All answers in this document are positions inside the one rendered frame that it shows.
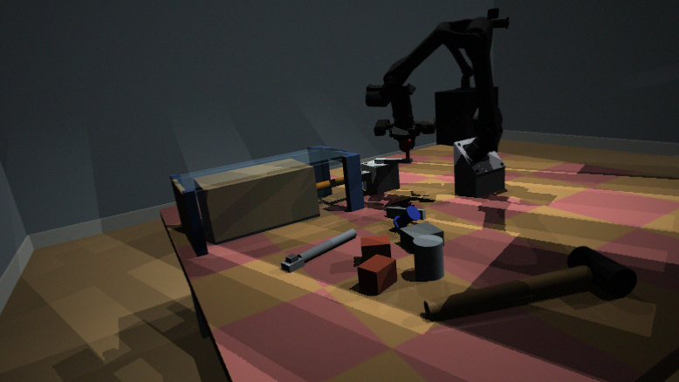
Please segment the reddish-brown cube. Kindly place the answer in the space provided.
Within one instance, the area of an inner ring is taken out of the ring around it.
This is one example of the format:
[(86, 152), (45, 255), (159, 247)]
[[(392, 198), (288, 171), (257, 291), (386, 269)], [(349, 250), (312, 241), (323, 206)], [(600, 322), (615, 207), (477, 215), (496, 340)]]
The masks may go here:
[(397, 282), (396, 259), (375, 255), (357, 266), (360, 289), (380, 295)]
[(362, 262), (377, 255), (391, 258), (391, 248), (388, 235), (361, 237)]

